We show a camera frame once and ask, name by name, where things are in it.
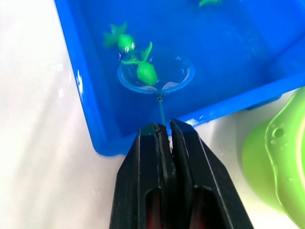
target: white surface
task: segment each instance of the white surface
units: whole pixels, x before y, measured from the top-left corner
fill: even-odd
[[[0,73],[0,228],[108,228],[123,157],[92,147],[52,0],[0,1]],[[197,128],[256,229],[296,228],[253,193],[238,161],[246,134],[284,102]]]

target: water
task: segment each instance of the water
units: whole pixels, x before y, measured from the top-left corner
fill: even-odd
[[[119,50],[102,46],[102,32],[111,31],[110,23],[126,21],[127,33],[134,37],[137,49],[145,49],[152,41],[154,47],[166,47],[194,64],[193,81],[164,97],[166,120],[268,82],[262,69],[267,49],[240,1],[224,0],[221,5],[200,9],[194,0],[81,1],[81,7],[93,34],[109,88],[109,106],[121,135],[132,134],[161,118],[155,96],[129,91],[118,82]],[[96,82],[95,96],[103,100],[99,79],[92,81]]]

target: blue plastic tub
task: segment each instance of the blue plastic tub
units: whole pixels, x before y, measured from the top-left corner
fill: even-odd
[[[301,0],[55,0],[94,148],[126,154],[139,128],[160,122],[152,94],[117,78],[119,50],[105,49],[109,24],[128,23],[137,48],[187,57],[195,76],[164,97],[166,120],[198,125],[255,108],[305,85],[305,6]]]

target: white countertop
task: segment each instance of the white countertop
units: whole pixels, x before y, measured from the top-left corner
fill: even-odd
[[[108,228],[124,157],[92,147],[52,0],[0,1],[0,73],[0,228]],[[297,228],[251,190],[238,162],[245,136],[289,96],[197,128],[256,229]]]

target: green toy fish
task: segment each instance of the green toy fish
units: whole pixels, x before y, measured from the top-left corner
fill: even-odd
[[[128,61],[122,61],[123,64],[137,64],[137,76],[147,85],[155,85],[158,81],[154,66],[150,62],[147,62],[147,58],[153,47],[152,45],[153,43],[150,42],[148,48],[141,52],[142,61],[138,60],[138,58],[134,56],[132,56]]]
[[[220,4],[221,0],[201,0],[198,4],[199,7],[202,7],[207,4]]]
[[[111,33],[104,32],[104,46],[112,47],[115,44],[118,44],[121,52],[129,53],[135,49],[135,43],[132,36],[125,34],[127,30],[127,23],[124,22],[122,26],[117,27],[113,24],[110,24]]]

